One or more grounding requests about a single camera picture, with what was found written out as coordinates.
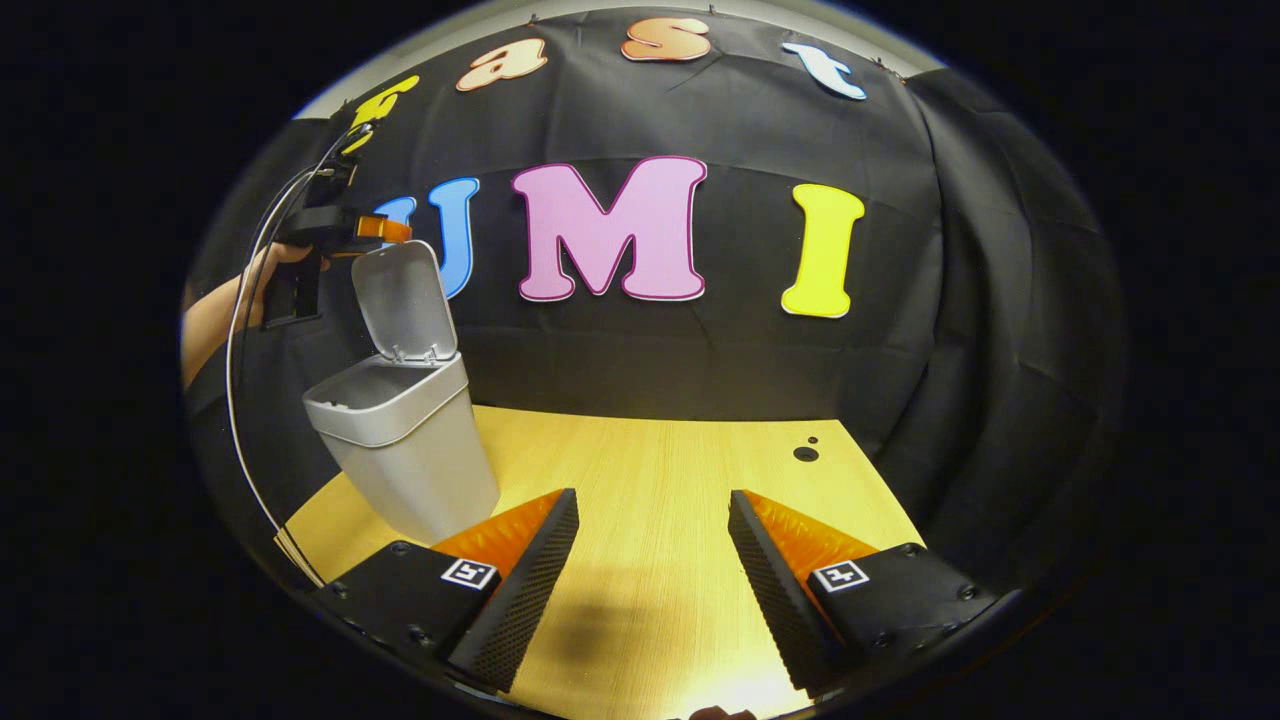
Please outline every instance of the person's hand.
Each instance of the person's hand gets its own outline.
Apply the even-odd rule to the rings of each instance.
[[[721,706],[713,705],[712,707],[704,707],[698,712],[694,712],[689,716],[689,720],[755,720],[755,715],[753,715],[750,710],[730,715],[728,712],[724,712]]]
[[[257,275],[257,269],[262,268],[262,275],[257,281],[257,292],[253,293],[253,300],[248,304],[248,325],[257,327],[262,323],[262,314],[266,311],[266,286],[271,282],[271,274],[275,273],[275,268],[280,263],[297,263],[311,254],[311,247],[297,247],[293,245],[284,245],[282,242],[273,242],[270,247],[262,250],[253,258],[253,263],[250,265],[248,273],[244,275],[244,295],[247,296],[253,286],[253,278]],[[329,259],[320,259],[320,272],[329,269]]]

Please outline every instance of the cable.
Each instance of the cable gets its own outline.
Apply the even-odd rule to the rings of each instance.
[[[311,168],[308,170],[302,170],[302,172],[297,173],[296,176],[293,176],[292,179],[289,179],[288,183],[285,183],[283,193],[282,192],[276,192],[275,193],[275,197],[273,197],[273,200],[271,200],[270,209],[265,214],[265,220],[260,218],[257,237],[255,238],[253,245],[250,249],[248,261],[244,264],[244,269],[241,270],[239,282],[237,282],[237,286],[236,286],[236,305],[232,309],[232,323],[230,323],[230,328],[227,332],[227,372],[225,372],[225,382],[227,382],[227,414],[228,414],[228,419],[230,420],[232,443],[236,447],[236,456],[239,460],[241,470],[244,473],[244,480],[248,483],[250,491],[252,491],[252,493],[253,493],[253,498],[257,500],[259,507],[262,510],[262,514],[266,516],[268,521],[275,529],[276,537],[280,538],[280,544],[284,546],[284,553],[289,557],[289,560],[292,562],[294,562],[294,565],[298,565],[298,569],[302,570],[302,573],[305,575],[307,575],[307,579],[310,579],[312,583],[315,583],[316,587],[323,587],[324,585],[324,580],[320,579],[320,574],[316,573],[315,568],[311,566],[311,562],[306,560],[305,555],[302,555],[302,550],[293,541],[292,534],[289,534],[287,529],[282,528],[280,524],[275,521],[275,516],[271,515],[271,511],[268,510],[266,502],[262,500],[261,493],[257,492],[257,486],[253,484],[253,477],[248,471],[248,462],[246,462],[246,460],[244,460],[244,451],[241,447],[241,442],[239,442],[239,429],[236,425],[236,398],[234,398],[234,386],[232,383],[232,364],[233,364],[233,357],[234,357],[234,352],[233,352],[234,351],[234,345],[233,343],[234,343],[234,340],[236,340],[236,319],[239,316],[241,305],[242,305],[242,302],[244,300],[244,279],[246,279],[246,275],[248,274],[250,268],[253,265],[253,259],[257,258],[259,250],[262,247],[262,242],[266,238],[274,236],[274,229],[275,228],[273,227],[273,220],[275,220],[276,214],[280,210],[280,206],[284,204],[284,201],[287,199],[289,200],[288,208],[285,208],[284,213],[282,213],[279,215],[280,218],[283,218],[283,217],[285,217],[288,214],[289,210],[293,209],[293,205],[297,202],[297,199],[301,197],[302,193],[306,191],[307,184],[311,182],[311,178],[314,178],[316,176],[316,173],[320,172],[320,169],[324,167],[324,164],[329,161],[329,158],[333,155],[334,150],[337,150],[338,146],[340,146],[344,141],[349,140],[351,136],[355,135],[356,132],[358,132],[361,136],[364,136],[370,129],[372,129],[371,126],[369,123],[366,123],[366,124],[362,124],[358,128],[356,128],[355,132],[343,133],[343,136],[339,137],[337,141],[334,141],[334,143],[329,147],[329,150],[325,151],[324,156],[320,159],[319,163],[315,164],[314,168]],[[252,292],[257,292],[257,283],[259,283],[259,279],[261,279],[261,277],[262,277],[262,269],[264,269],[265,265],[266,265],[266,256],[264,255],[262,263],[259,265],[257,273],[255,273],[255,277],[253,277]],[[244,323],[243,323],[243,327],[241,328],[242,331],[243,329],[248,329],[248,322],[250,322],[248,315],[250,315],[250,311],[244,313]],[[298,564],[298,561],[293,557],[294,555],[297,555],[297,557],[302,560],[301,564]]]

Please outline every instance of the plastic bin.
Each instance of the plastic bin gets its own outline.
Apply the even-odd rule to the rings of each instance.
[[[417,240],[392,245],[357,258],[351,277],[379,354],[312,387],[302,404],[374,511],[433,544],[498,505],[435,252]]]

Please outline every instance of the pink letter m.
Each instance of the pink letter m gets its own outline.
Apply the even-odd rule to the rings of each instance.
[[[700,296],[707,283],[694,272],[694,188],[705,177],[701,160],[646,158],[604,211],[570,165],[520,173],[511,182],[529,206],[529,277],[520,295],[535,302],[573,295],[573,281],[561,268],[562,242],[591,293],[604,295],[634,240],[635,265],[622,278],[623,292],[643,300]]]

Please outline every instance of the table surface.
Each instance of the table surface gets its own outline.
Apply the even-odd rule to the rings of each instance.
[[[502,493],[494,514],[557,488],[577,491],[577,539],[507,693],[553,715],[663,720],[719,705],[772,717],[812,705],[791,687],[730,539],[733,489],[876,548],[924,544],[837,420],[634,420],[484,406],[475,418]],[[818,460],[797,460],[801,446]],[[402,539],[343,474],[287,527],[325,580]]]

